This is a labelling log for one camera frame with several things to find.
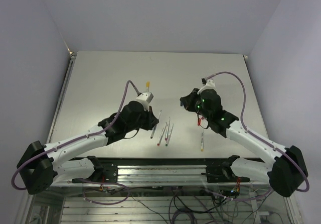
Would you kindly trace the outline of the orange-end pen on right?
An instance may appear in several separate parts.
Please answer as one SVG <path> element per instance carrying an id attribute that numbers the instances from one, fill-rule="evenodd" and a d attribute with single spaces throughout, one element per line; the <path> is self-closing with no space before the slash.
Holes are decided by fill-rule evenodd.
<path id="1" fill-rule="evenodd" d="M 201 147 L 200 147 L 201 152 L 204 151 L 204 137 L 205 137 L 205 133 L 204 133 L 204 130 L 203 130 L 202 134 L 201 134 Z"/>

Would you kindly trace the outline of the purple-end white pen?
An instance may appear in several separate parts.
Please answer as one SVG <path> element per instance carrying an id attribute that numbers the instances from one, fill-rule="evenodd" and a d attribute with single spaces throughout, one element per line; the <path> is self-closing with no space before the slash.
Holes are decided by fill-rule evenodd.
<path id="1" fill-rule="evenodd" d="M 169 117 L 168 125 L 167 125 L 167 130 L 166 130 L 166 135 L 165 135 L 165 141 L 167 142 L 169 133 L 170 133 L 170 125 L 171 125 L 171 117 Z"/>

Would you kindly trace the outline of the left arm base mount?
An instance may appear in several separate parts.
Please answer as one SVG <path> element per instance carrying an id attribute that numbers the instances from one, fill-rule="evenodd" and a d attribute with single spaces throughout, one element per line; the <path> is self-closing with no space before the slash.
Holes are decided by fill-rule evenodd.
<path id="1" fill-rule="evenodd" d="M 72 183 L 115 183 L 118 177 L 118 168 L 116 164 L 105 161 L 95 156 L 87 156 L 89 165 L 92 164 L 93 171 L 88 177 L 80 177 L 72 179 Z"/>

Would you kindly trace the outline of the blue-end white pen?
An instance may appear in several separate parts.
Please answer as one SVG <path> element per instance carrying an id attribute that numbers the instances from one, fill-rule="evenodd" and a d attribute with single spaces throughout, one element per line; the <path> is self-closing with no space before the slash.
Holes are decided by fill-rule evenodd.
<path id="1" fill-rule="evenodd" d="M 160 119 L 160 117 L 161 117 L 161 114 L 162 114 L 162 110 L 160 110 L 160 112 L 159 112 L 159 114 L 158 114 L 158 118 L 157 118 L 158 123 L 159 123 L 159 119 Z M 158 123 L 153 127 L 152 133 L 151 133 L 151 136 L 150 136 L 150 139 L 153 139 L 154 134 L 155 134 L 155 132 L 156 132 L 156 128 L 157 128 L 157 126 L 158 126 Z"/>

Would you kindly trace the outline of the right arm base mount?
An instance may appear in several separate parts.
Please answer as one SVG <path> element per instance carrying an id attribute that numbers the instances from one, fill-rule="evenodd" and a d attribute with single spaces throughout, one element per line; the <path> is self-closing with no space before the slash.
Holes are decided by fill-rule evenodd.
<path id="1" fill-rule="evenodd" d="M 232 164 L 238 160 L 240 156 L 232 155 L 225 159 L 219 166 L 207 166 L 206 171 L 201 175 L 206 176 L 209 183 L 213 183 L 214 180 L 237 181 L 238 176 L 234 174 L 231 169 Z"/>

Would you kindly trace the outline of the red-end white pen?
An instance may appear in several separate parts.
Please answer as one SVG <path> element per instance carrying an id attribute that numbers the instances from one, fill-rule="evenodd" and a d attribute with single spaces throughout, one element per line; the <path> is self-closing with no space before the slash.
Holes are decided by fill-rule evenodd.
<path id="1" fill-rule="evenodd" d="M 161 133 L 160 133 L 160 137 L 159 137 L 159 140 L 158 140 L 158 143 L 157 143 L 157 146 L 159 146 L 162 142 L 162 139 L 164 137 L 164 134 L 166 132 L 166 128 L 167 128 L 167 123 L 165 124 L 165 126 L 163 127 Z"/>

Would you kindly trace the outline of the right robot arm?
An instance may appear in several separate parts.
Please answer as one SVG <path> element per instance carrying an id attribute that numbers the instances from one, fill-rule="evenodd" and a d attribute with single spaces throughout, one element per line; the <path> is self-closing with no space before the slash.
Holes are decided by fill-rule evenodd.
<path id="1" fill-rule="evenodd" d="M 269 184 L 283 197 L 290 197 L 308 177 L 302 151 L 285 147 L 252 132 L 241 121 L 223 109 L 221 98 L 214 89 L 199 90 L 180 98 L 185 110 L 204 117 L 210 128 L 255 154 L 261 162 L 250 161 L 233 155 L 221 169 L 221 176 L 230 182 L 237 177 L 247 177 Z"/>

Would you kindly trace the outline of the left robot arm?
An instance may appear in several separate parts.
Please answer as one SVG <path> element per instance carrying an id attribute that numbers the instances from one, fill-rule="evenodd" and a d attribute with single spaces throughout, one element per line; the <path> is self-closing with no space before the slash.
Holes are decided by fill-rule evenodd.
<path id="1" fill-rule="evenodd" d="M 133 100 L 84 134 L 45 145 L 32 142 L 17 164 L 24 183 L 22 190 L 34 195 L 57 181 L 83 178 L 97 182 L 102 177 L 102 169 L 89 158 L 78 162 L 73 158 L 120 141 L 131 131 L 151 131 L 158 123 L 151 106 L 144 108 L 142 103 Z"/>

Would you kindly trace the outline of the aluminium frame rail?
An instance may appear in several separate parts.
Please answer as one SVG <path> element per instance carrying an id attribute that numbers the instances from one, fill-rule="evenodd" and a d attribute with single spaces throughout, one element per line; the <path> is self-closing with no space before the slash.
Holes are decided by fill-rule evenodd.
<path id="1" fill-rule="evenodd" d="M 123 185 L 193 185 L 208 184 L 206 176 L 201 175 L 206 171 L 205 165 L 160 165 L 160 166 L 121 166 L 118 165 L 118 177 L 116 183 Z M 270 166 L 255 161 L 241 159 L 232 165 L 232 171 L 238 176 L 241 182 L 255 182 L 269 184 L 272 169 Z M 89 162 L 77 161 L 75 165 L 61 165 L 58 167 L 58 175 L 52 177 L 47 175 L 44 178 L 35 180 L 36 191 L 50 186 L 67 186 L 81 183 L 72 183 L 77 176 L 88 177 L 93 171 Z M 214 180 L 213 183 L 228 183 L 236 181 Z"/>

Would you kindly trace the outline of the green-end white pen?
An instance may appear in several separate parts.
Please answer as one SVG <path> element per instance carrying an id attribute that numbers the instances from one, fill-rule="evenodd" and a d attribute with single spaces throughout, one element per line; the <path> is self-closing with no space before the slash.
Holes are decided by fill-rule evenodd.
<path id="1" fill-rule="evenodd" d="M 167 138 L 167 140 L 166 140 L 166 147 L 167 147 L 167 146 L 169 145 L 169 143 L 170 143 L 170 139 L 171 139 L 171 136 L 172 136 L 173 128 L 174 128 L 174 124 L 172 124 L 172 127 L 170 128 L 169 135 L 168 135 L 168 138 Z"/>

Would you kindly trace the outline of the yellow-end white pen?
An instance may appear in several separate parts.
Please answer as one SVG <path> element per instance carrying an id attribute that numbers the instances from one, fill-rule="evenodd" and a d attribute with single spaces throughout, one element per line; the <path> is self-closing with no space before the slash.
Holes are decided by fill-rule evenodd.
<path id="1" fill-rule="evenodd" d="M 146 91 L 150 92 L 150 82 L 149 81 L 146 83 Z"/>

